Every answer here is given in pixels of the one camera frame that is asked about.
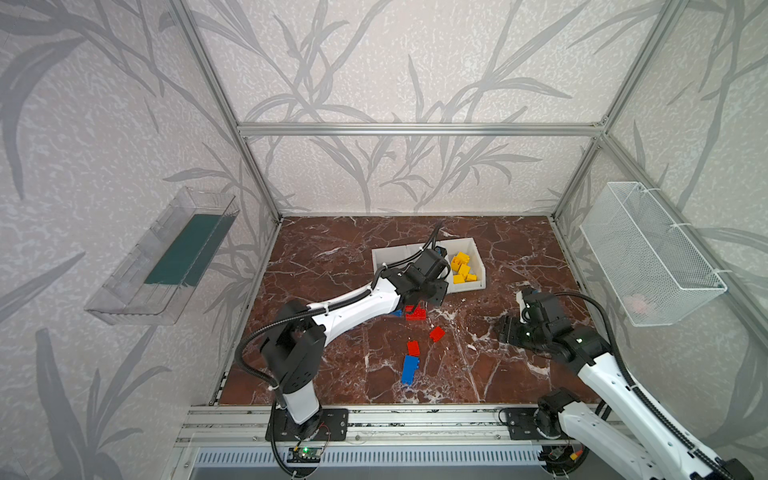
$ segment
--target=blue lego brick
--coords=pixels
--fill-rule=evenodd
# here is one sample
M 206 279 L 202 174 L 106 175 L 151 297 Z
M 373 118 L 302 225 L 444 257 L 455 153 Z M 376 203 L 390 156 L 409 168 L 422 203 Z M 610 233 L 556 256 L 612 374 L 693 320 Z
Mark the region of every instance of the blue lego brick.
M 406 355 L 406 361 L 402 366 L 402 383 L 410 385 L 413 383 L 413 375 L 419 367 L 418 356 Z

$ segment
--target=red lego brick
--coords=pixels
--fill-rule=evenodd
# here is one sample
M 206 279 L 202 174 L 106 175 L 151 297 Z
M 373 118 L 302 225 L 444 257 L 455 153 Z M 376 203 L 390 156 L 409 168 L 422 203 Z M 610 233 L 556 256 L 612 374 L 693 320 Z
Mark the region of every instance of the red lego brick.
M 406 307 L 406 320 L 426 320 L 426 319 L 427 319 L 427 311 L 424 310 L 422 307 L 417 306 L 412 310 Z
M 408 354 L 410 356 L 419 356 L 419 342 L 415 340 L 408 342 Z
M 445 335 L 445 330 L 439 326 L 436 326 L 435 329 L 430 332 L 429 338 L 431 338 L 433 342 L 437 342 L 442 338 L 443 335 Z

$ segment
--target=black mounting plate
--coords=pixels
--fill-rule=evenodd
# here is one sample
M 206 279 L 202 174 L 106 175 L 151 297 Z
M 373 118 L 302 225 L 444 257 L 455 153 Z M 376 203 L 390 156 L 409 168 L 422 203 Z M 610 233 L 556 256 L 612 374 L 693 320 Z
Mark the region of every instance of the black mounting plate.
M 276 410 L 274 418 L 274 431 L 276 442 L 295 442 L 296 436 L 288 429 L 288 411 L 284 409 Z M 320 424 L 328 427 L 320 427 L 317 433 L 310 440 L 325 442 L 330 435 L 331 442 L 343 442 L 346 440 L 347 420 L 349 420 L 349 410 L 347 409 L 323 409 L 320 415 Z M 271 441 L 269 429 L 266 431 L 266 440 Z
M 432 298 L 427 299 L 427 302 L 435 306 L 441 306 L 446 292 L 448 292 L 448 282 L 437 282 L 437 292 Z
M 507 407 L 499 412 L 499 418 L 509 430 L 510 440 L 542 440 L 544 438 L 536 428 L 534 412 L 536 408 L 531 407 Z

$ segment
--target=wallpaper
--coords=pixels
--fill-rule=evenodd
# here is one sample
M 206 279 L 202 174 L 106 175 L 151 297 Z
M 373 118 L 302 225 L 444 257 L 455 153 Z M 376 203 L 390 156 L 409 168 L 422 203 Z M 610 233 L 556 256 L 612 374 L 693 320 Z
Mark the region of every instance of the wallpaper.
M 270 137 L 251 142 L 251 150 L 280 209 L 299 215 L 547 214 L 588 142 L 588 137 Z
M 240 122 L 443 123 L 600 121 L 663 3 L 189 1 Z M 586 140 L 250 144 L 291 214 L 547 214 Z
M 0 31 L 0 477 L 157 478 L 274 225 L 163 2 L 3 2 Z M 184 185 L 241 212 L 176 325 L 86 313 Z
M 611 133 L 768 312 L 768 2 L 694 7 Z
M 191 0 L 239 121 L 599 121 L 663 2 Z
M 768 472 L 765 350 L 722 298 L 671 326 L 633 326 L 581 234 L 579 226 L 606 183 L 628 180 L 610 154 L 599 153 L 558 218 L 576 267 L 605 306 L 632 374 L 694 435 L 723 458 L 737 457 L 759 478 Z

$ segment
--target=brown marble floor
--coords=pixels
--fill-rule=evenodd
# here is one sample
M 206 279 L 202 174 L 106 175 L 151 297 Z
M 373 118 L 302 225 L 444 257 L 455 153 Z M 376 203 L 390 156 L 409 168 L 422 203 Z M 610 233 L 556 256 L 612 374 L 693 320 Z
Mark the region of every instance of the brown marble floor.
M 421 243 L 438 217 L 292 217 L 283 223 L 246 334 L 271 322 L 292 298 L 331 299 L 370 282 L 371 249 Z M 454 293 L 426 321 L 381 316 L 342 334 L 325 350 L 315 378 L 321 403 L 401 402 L 535 403 L 564 386 L 585 402 L 597 396 L 564 366 L 522 349 L 500 345 L 492 329 L 503 313 L 518 315 L 515 292 L 577 285 L 546 217 L 445 217 L 439 239 L 473 237 L 485 264 L 486 288 Z M 579 300 L 564 302 L 578 323 L 588 323 Z M 445 330 L 437 343 L 434 326 Z M 400 382 L 406 342 L 418 340 L 421 365 L 414 382 Z M 264 361 L 254 346 L 246 360 Z M 266 386 L 232 366 L 222 405 L 271 402 Z

